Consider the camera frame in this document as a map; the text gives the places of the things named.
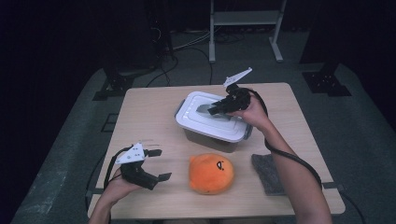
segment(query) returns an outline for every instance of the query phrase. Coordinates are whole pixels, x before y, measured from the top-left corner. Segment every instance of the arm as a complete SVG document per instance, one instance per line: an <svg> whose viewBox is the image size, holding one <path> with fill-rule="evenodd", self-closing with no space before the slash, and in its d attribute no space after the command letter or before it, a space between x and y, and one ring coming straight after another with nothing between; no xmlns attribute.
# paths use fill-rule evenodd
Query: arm
<svg viewBox="0 0 396 224"><path fill-rule="evenodd" d="M90 224L107 224L110 220L110 211L117 201L130 192L141 189L141 187L131 184L120 176L120 169L116 171L113 179L108 183L107 188L103 192L102 196L96 203L95 208L91 214L89 220Z"/></svg>
<svg viewBox="0 0 396 224"><path fill-rule="evenodd" d="M296 155L265 115L255 96L250 97L250 105L246 110L235 111L230 115L241 117L256 127L271 146ZM272 156L280 181L296 214L297 223L332 223L329 205L312 174L295 161L275 153L272 153Z"/></svg>

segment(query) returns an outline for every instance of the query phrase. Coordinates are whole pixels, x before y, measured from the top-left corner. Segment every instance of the gray cloth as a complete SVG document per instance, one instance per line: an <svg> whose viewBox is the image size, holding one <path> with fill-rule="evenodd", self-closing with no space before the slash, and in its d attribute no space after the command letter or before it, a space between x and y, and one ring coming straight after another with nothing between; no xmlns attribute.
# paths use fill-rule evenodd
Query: gray cloth
<svg viewBox="0 0 396 224"><path fill-rule="evenodd" d="M285 195L271 155L251 155L251 162L262 181L266 195Z"/></svg>

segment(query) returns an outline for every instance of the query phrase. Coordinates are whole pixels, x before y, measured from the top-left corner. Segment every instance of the white plastic bracket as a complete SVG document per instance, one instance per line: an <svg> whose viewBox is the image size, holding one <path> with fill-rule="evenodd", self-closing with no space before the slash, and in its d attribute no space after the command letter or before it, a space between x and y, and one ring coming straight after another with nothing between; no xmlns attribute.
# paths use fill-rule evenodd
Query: white plastic bracket
<svg viewBox="0 0 396 224"><path fill-rule="evenodd" d="M145 152L141 143L136 143L121 157L116 160L116 164L124 164L134 161L143 161L145 159Z"/></svg>
<svg viewBox="0 0 396 224"><path fill-rule="evenodd" d="M249 72L251 72L253 69L251 69L250 67L249 67L249 69L248 70L246 70L246 71L244 71L244 72L241 72L241 73L239 73L239 74L236 74L235 76L232 76L232 77L227 77L227 79L225 80L225 82L224 82L224 87L228 87L228 86L230 86L231 84L233 84L233 83L235 83L237 80L239 80L239 79L241 79L242 77L244 77L245 75L247 75Z"/></svg>

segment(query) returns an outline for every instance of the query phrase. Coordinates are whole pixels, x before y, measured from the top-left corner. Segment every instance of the white lid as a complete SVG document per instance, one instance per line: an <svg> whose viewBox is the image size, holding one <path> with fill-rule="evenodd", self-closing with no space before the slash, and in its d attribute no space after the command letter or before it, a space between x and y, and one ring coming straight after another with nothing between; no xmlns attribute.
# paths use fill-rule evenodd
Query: white lid
<svg viewBox="0 0 396 224"><path fill-rule="evenodd" d="M177 111L177 123L187 130L223 141L232 143L241 141L249 129L241 118L224 115L211 116L209 112L202 109L197 111L200 105L212 105L223 98L201 91L190 93Z"/></svg>

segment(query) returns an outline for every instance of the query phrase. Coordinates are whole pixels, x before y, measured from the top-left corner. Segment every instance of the orange stuffed toy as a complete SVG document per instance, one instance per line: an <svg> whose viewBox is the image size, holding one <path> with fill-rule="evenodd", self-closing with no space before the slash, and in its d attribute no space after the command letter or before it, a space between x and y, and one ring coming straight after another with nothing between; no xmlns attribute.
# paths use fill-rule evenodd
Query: orange stuffed toy
<svg viewBox="0 0 396 224"><path fill-rule="evenodd" d="M190 157L190 188L201 194L218 194L233 183L233 165L218 154Z"/></svg>

